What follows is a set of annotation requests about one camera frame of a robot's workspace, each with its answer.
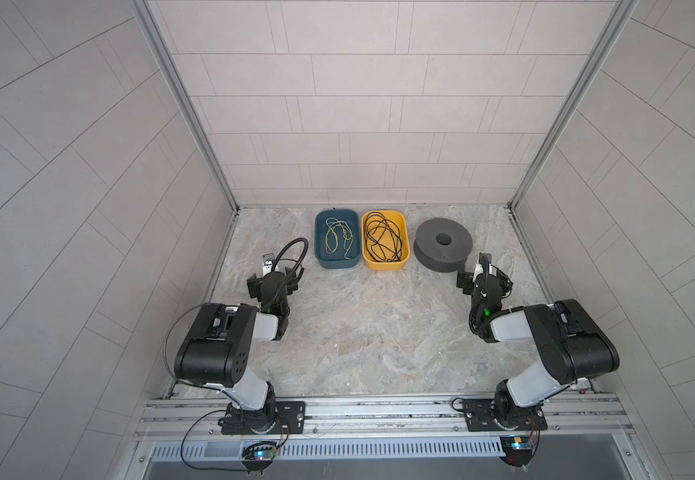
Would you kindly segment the dark grey cable spool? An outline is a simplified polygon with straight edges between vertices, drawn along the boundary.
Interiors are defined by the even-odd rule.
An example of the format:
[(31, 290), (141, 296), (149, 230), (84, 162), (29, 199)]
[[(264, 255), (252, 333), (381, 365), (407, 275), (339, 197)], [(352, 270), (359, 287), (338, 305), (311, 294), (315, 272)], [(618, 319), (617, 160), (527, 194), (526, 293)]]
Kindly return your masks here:
[(425, 220), (415, 232), (413, 253), (429, 270), (451, 273), (463, 269), (472, 251), (471, 233), (451, 219)]

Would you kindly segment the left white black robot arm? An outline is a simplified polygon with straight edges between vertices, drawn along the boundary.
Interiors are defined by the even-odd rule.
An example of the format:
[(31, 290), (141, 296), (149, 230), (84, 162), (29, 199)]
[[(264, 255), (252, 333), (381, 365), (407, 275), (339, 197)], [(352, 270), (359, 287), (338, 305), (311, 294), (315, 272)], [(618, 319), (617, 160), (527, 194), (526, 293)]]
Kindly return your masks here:
[(203, 303), (189, 310), (196, 317), (177, 350), (175, 382), (225, 395), (230, 403), (218, 421), (224, 435), (300, 434), (306, 404), (277, 400), (274, 386), (251, 370), (252, 345), (283, 339), (299, 288), (309, 241), (290, 241), (264, 260), (262, 275), (247, 280), (250, 304)]

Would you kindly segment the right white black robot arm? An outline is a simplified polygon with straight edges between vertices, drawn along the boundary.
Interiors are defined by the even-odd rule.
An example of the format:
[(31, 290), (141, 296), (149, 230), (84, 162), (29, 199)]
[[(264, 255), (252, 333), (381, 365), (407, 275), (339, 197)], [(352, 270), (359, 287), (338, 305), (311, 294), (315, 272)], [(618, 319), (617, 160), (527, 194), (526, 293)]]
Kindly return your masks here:
[(503, 430), (545, 428), (539, 412), (545, 400), (581, 379), (595, 379), (619, 369), (613, 342), (575, 299), (551, 304), (503, 307), (513, 282), (485, 262), (474, 272), (457, 272), (457, 288), (471, 297), (467, 325), (487, 343), (531, 340), (539, 359), (495, 388), (491, 406), (463, 412), (481, 425)]

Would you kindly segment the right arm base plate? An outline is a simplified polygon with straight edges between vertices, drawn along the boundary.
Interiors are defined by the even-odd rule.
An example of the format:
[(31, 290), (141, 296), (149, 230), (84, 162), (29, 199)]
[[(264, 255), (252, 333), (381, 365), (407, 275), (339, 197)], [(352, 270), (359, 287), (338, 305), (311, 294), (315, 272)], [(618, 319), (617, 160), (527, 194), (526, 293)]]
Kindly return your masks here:
[(515, 406), (509, 397), (459, 399), (453, 402), (453, 407), (465, 416), (469, 432), (547, 430), (547, 419), (541, 406)]

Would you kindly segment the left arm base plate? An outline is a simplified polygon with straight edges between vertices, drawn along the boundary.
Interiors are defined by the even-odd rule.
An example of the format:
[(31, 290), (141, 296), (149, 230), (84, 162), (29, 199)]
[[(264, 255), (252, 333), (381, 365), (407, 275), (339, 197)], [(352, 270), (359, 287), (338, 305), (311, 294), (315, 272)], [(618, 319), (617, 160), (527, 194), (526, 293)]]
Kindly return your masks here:
[(302, 434), (306, 407), (303, 401), (277, 401), (251, 411), (231, 404), (218, 424), (223, 435)]

